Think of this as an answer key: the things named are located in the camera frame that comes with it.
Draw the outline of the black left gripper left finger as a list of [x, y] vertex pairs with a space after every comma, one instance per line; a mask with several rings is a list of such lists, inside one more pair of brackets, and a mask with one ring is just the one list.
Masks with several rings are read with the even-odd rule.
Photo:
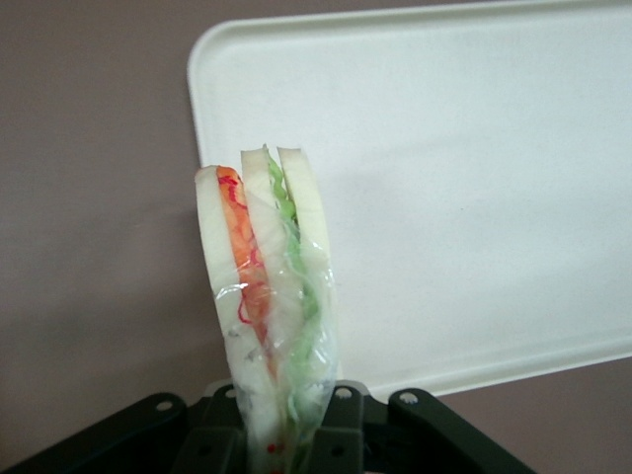
[[246, 437], [231, 383], [189, 406], [150, 395], [7, 468], [7, 473], [246, 473]]

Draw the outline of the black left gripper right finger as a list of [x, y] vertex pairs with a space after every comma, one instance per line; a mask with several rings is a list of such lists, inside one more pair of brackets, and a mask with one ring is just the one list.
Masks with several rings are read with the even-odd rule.
[[531, 473], [532, 468], [429, 392], [376, 400], [337, 382], [309, 453], [311, 473]]

